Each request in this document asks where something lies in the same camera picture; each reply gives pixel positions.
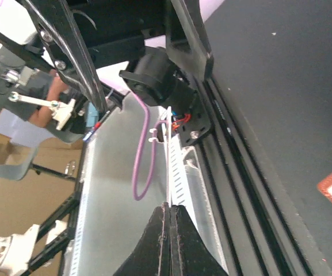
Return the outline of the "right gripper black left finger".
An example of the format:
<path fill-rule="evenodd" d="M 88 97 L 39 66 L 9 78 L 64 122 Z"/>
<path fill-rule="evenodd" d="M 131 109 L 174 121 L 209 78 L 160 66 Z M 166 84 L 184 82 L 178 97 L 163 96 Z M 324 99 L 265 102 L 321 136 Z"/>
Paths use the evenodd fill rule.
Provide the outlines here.
<path fill-rule="evenodd" d="M 114 275 L 170 275 L 170 208 L 157 206 L 135 249 Z"/>

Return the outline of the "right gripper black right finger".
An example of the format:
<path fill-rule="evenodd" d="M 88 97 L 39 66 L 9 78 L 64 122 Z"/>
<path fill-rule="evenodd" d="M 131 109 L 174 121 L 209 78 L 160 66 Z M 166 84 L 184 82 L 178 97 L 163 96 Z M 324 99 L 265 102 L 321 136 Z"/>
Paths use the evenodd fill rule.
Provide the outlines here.
<path fill-rule="evenodd" d="M 170 208 L 170 271 L 171 275 L 227 275 L 182 205 Z"/>

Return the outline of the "pink white numbered card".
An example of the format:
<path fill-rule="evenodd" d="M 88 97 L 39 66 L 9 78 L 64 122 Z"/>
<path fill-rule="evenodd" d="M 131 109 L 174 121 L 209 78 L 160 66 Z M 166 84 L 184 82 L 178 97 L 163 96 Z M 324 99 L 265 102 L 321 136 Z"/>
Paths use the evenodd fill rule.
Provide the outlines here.
<path fill-rule="evenodd" d="M 167 185 L 166 185 L 166 201 L 171 206 L 171 107 L 166 111 L 166 148 L 167 148 Z"/>

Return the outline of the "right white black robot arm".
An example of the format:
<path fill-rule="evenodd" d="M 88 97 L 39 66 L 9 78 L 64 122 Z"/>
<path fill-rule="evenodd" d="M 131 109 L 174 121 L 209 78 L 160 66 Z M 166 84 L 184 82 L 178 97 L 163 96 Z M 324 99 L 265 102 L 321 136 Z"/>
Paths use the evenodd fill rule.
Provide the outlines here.
<path fill-rule="evenodd" d="M 39 39 L 63 80 L 103 112 L 109 89 L 96 69 L 129 62 L 120 73 L 135 96 L 148 106 L 171 108 L 181 120 L 177 132 L 184 146 L 202 141 L 212 121 L 188 80 L 211 76 L 214 59 L 198 1 L 10 1 L 14 33 L 31 24 L 19 42 L 0 30 L 0 46 L 11 56 L 0 56 L 0 110 L 18 82 L 2 73 L 24 67 L 42 71 L 49 65 L 28 44 Z"/>

